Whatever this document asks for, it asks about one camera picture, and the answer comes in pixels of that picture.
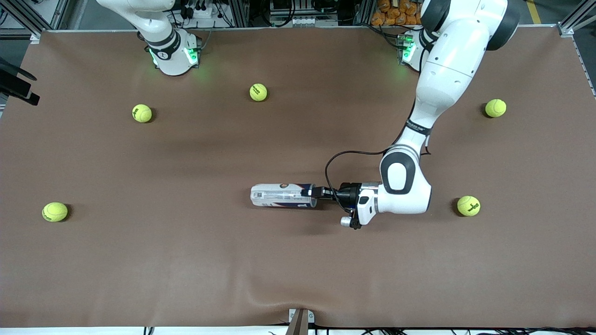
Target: brown table surface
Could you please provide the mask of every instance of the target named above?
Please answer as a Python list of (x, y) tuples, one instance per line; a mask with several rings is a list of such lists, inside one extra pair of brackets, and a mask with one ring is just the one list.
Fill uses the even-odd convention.
[[(335, 327), (596, 324), (596, 101), (571, 39), (521, 28), (437, 122), (423, 215), (359, 231), (342, 211), (252, 206), (262, 182), (324, 183), (382, 150), (417, 74), (366, 29), (215, 32), (167, 77), (134, 33), (45, 33), (32, 107), (0, 120), (0, 324)], [(269, 98), (255, 103), (251, 84)], [(481, 105), (501, 98), (499, 119)], [(131, 108), (157, 111), (140, 124)], [(380, 157), (337, 159), (378, 180)], [(453, 199), (482, 202), (473, 218)], [(63, 223), (46, 203), (70, 204)]]

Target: yellow tennis ball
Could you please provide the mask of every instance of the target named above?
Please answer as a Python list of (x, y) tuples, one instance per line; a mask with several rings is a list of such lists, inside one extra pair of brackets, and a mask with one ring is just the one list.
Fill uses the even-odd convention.
[(263, 84), (254, 84), (250, 87), (250, 97), (255, 101), (263, 101), (267, 97), (267, 88)]
[(63, 203), (49, 203), (41, 211), (44, 219), (50, 222), (62, 221), (68, 213), (69, 210)]
[(132, 109), (132, 117), (141, 123), (151, 120), (152, 116), (153, 113), (147, 105), (139, 104)]
[(490, 100), (485, 107), (486, 115), (490, 117), (500, 117), (505, 114), (506, 110), (507, 105), (505, 104), (505, 101), (501, 99)]
[(457, 210), (464, 216), (474, 216), (480, 211), (480, 202), (473, 196), (461, 197), (457, 201)]

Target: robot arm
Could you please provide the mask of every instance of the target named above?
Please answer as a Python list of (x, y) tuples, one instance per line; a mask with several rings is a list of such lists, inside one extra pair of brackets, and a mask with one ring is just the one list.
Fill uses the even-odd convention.
[(422, 147), (437, 118), (467, 89), (485, 51), (503, 46), (519, 22), (506, 0), (426, 0), (422, 15), (425, 47), (418, 46), (418, 60), (431, 50), (420, 62), (412, 113), (381, 160), (381, 182), (342, 184), (331, 196), (349, 213), (341, 220), (346, 227), (360, 228), (376, 213), (426, 212), (432, 188), (420, 169)]
[(197, 37), (184, 29), (175, 29), (163, 11), (175, 0), (97, 0), (135, 26), (153, 56), (153, 63), (170, 76), (185, 73), (198, 65), (200, 45)]

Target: metal stand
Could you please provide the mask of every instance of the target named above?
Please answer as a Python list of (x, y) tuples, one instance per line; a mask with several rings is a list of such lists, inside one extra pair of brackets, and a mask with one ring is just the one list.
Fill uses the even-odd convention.
[(249, 27), (249, 5), (248, 0), (230, 0), (229, 6), (235, 28)]
[(561, 37), (571, 37), (573, 29), (580, 29), (596, 20), (596, 15), (582, 22), (591, 10), (596, 8), (596, 0), (583, 0), (563, 21), (557, 24)]
[(362, 0), (356, 15), (354, 15), (353, 24), (356, 26), (358, 23), (371, 23), (371, 17), (373, 17), (373, 13), (376, 9), (376, 0)]
[(315, 323), (315, 314), (307, 309), (291, 309), (290, 325), (285, 335), (308, 335), (308, 324)]

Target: black cable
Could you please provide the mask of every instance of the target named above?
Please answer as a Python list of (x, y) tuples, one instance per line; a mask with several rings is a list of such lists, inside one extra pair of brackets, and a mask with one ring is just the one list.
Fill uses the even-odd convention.
[(174, 10), (170, 10), (170, 13), (172, 14), (172, 18), (174, 19), (174, 25), (176, 26), (176, 28), (182, 28), (182, 24), (178, 23), (178, 19), (176, 18), (176, 14), (174, 14)]
[(226, 15), (222, 4), (219, 2), (219, 0), (217, 1), (213, 1), (213, 3), (215, 4), (215, 7), (217, 7), (218, 12), (222, 15), (222, 19), (223, 21), (230, 27), (233, 28), (234, 25), (232, 24), (232, 21), (228, 18), (228, 16)]
[(354, 16), (352, 16), (351, 18), (344, 18), (342, 20), (336, 20), (336, 22), (344, 22), (344, 21), (352, 21), (354, 20)]
[(336, 12), (336, 11), (339, 9), (339, 3), (340, 3), (340, 2), (339, 2), (339, 1), (337, 1), (337, 2), (336, 2), (336, 4), (335, 4), (333, 7), (331, 7), (329, 10), (327, 10), (326, 8), (323, 8), (323, 7), (319, 7), (319, 6), (317, 6), (317, 5), (316, 5), (316, 0), (311, 0), (311, 6), (312, 6), (312, 8), (313, 8), (315, 11), (317, 11), (317, 12), (319, 12), (319, 13), (323, 13), (323, 14), (329, 14), (329, 13), (334, 13), (334, 12)]
[(0, 8), (0, 19), (2, 20), (2, 22), (0, 22), (0, 26), (2, 26), (6, 22), (7, 18), (8, 18), (8, 12), (6, 12), (2, 8)]
[[(424, 49), (422, 50), (422, 54), (420, 55), (420, 62), (419, 62), (419, 65), (418, 65), (418, 69), (419, 69), (420, 73), (422, 73), (422, 58), (424, 57), (424, 52), (425, 52), (425, 51), (428, 51), (428, 50), (427, 50), (426, 48), (424, 48)], [(410, 112), (409, 112), (409, 115), (408, 115), (408, 118), (407, 118), (407, 120), (409, 120), (409, 118), (412, 116), (412, 113), (414, 112), (414, 106), (416, 106), (416, 97), (414, 97), (414, 102), (412, 103), (412, 109), (410, 109)], [(400, 137), (400, 136), (403, 134), (403, 131), (404, 131), (404, 129), (405, 129), (405, 128), (406, 128), (406, 124), (404, 124), (404, 125), (403, 125), (403, 127), (402, 127), (402, 130), (399, 132), (398, 136), (397, 136), (397, 137), (396, 137), (396, 138), (393, 140), (393, 142), (391, 142), (391, 145), (393, 145), (393, 144), (394, 144), (394, 143), (395, 143), (395, 142), (396, 142), (396, 141), (399, 139), (399, 137)], [(327, 164), (325, 165), (325, 180), (327, 180), (327, 185), (328, 185), (328, 186), (329, 186), (329, 188), (331, 189), (331, 192), (333, 192), (333, 197), (335, 198), (335, 200), (336, 200), (337, 204), (338, 204), (338, 205), (341, 207), (341, 209), (343, 209), (343, 210), (344, 210), (344, 212), (346, 212), (346, 213), (350, 213), (351, 211), (350, 211), (349, 209), (345, 208), (345, 207), (342, 205), (342, 203), (339, 201), (339, 199), (337, 198), (337, 191), (335, 190), (335, 188), (333, 188), (333, 186), (332, 186), (332, 184), (331, 184), (331, 181), (330, 181), (330, 179), (329, 179), (329, 174), (328, 174), (328, 169), (329, 169), (329, 165), (331, 164), (331, 162), (333, 162), (333, 160), (334, 160), (335, 158), (337, 158), (338, 156), (341, 156), (341, 155), (343, 155), (343, 154), (364, 154), (364, 155), (371, 155), (371, 156), (372, 156), (372, 155), (380, 155), (380, 154), (385, 154), (385, 153), (387, 152), (387, 150), (389, 150), (390, 146), (389, 146), (389, 147), (387, 147), (385, 150), (383, 150), (383, 151), (378, 151), (378, 152), (369, 152), (369, 151), (355, 151), (355, 150), (347, 150), (347, 151), (342, 151), (342, 152), (340, 152), (340, 153), (337, 153), (337, 154), (335, 154), (335, 155), (334, 155), (334, 156), (333, 156), (333, 157), (332, 157), (332, 158), (331, 158), (331, 159), (330, 159), (330, 160), (327, 162)], [(425, 147), (424, 147), (424, 149), (426, 150), (426, 152), (425, 152), (425, 153), (423, 153), (423, 154), (420, 154), (420, 155), (421, 155), (421, 156), (423, 156), (423, 155), (426, 155), (426, 154), (429, 154), (429, 155), (430, 155), (430, 152), (429, 152), (429, 149), (428, 149), (428, 147), (427, 147), (427, 146), (425, 146)], [(399, 330), (399, 333), (398, 333), (398, 334), (399, 334), (399, 335), (405, 335), (405, 333), (403, 332), (403, 330)]]
[(387, 43), (389, 43), (389, 45), (391, 45), (392, 47), (399, 49), (399, 46), (397, 46), (396, 44), (393, 44), (389, 38), (387, 37), (387, 34), (385, 34), (383, 32), (383, 28), (381, 28), (381, 26), (378, 27), (378, 29), (381, 31), (381, 35), (383, 35), (383, 38), (385, 38), (385, 41), (387, 41)]
[(331, 189), (331, 192), (333, 192), (333, 196), (335, 197), (335, 200), (337, 202), (337, 204), (344, 210), (344, 212), (346, 213), (350, 213), (351, 211), (347, 208), (345, 208), (342, 203), (339, 201), (339, 199), (337, 198), (337, 191), (335, 190), (335, 188), (333, 188), (331, 181), (329, 180), (329, 165), (331, 164), (331, 162), (333, 162), (333, 160), (343, 154), (363, 154), (363, 155), (380, 155), (380, 154), (384, 154), (387, 151), (387, 149), (383, 150), (383, 151), (379, 151), (376, 153), (373, 152), (369, 152), (369, 151), (356, 151), (356, 150), (347, 150), (347, 151), (342, 151), (341, 153), (337, 153), (335, 154), (325, 165), (325, 179), (327, 180), (327, 185), (329, 186), (329, 188)]
[[(578, 333), (577, 331), (574, 331), (572, 329), (563, 329), (563, 328), (554, 328), (554, 327), (542, 327), (542, 328), (535, 328), (535, 329), (528, 329), (528, 328), (521, 328), (521, 329), (515, 329), (515, 328), (507, 328), (504, 330), (499, 330), (499, 329), (494, 329), (494, 331), (496, 331), (498, 334), (508, 334), (508, 335), (528, 335), (528, 334), (532, 334), (535, 333), (537, 331), (555, 331), (558, 333), (565, 333), (565, 334), (570, 334), (570, 335), (581, 335), (580, 333)], [(492, 333), (478, 333), (476, 335), (498, 335), (498, 334), (492, 334)]]
[(295, 13), (296, 13), (296, 4), (294, 3), (294, 0), (288, 0), (288, 1), (290, 2), (290, 8), (288, 9), (288, 17), (286, 18), (285, 22), (284, 22), (284, 23), (282, 23), (282, 24), (280, 24), (279, 26), (277, 26), (277, 25), (276, 25), (276, 24), (274, 24), (274, 23), (271, 23), (271, 21), (269, 21), (269, 20), (268, 20), (268, 19), (265, 17), (265, 12), (266, 12), (266, 11), (263, 9), (263, 7), (264, 7), (263, 5), (264, 5), (264, 3), (266, 3), (267, 1), (269, 1), (269, 0), (262, 0), (262, 1), (261, 1), (261, 8), (260, 8), (260, 12), (261, 12), (261, 18), (263, 19), (263, 21), (265, 22), (265, 24), (267, 24), (269, 27), (277, 27), (277, 28), (280, 28), (280, 27), (283, 27), (283, 26), (285, 26), (286, 24), (288, 24), (289, 22), (291, 22), (291, 21), (292, 21), (292, 18), (294, 18), (294, 15), (295, 15)]
[[(372, 30), (373, 32), (376, 32), (379, 35), (380, 34), (383, 34), (383, 32), (381, 32), (381, 30), (380, 30), (381, 26), (379, 26), (379, 29), (377, 29), (377, 28), (371, 26), (370, 24), (364, 23), (364, 22), (358, 23), (357, 26), (365, 26), (365, 27), (369, 28), (370, 30)], [(403, 28), (403, 29), (406, 29), (406, 30), (411, 30), (413, 32), (419, 32), (419, 31), (421, 31), (421, 30), (424, 29), (424, 27), (413, 28), (413, 27), (408, 27), (408, 26), (402, 26), (400, 24), (394, 24), (392, 27), (400, 27), (400, 28)], [(385, 33), (385, 34), (387, 34), (388, 37), (398, 37), (398, 34), (389, 34), (389, 33)]]

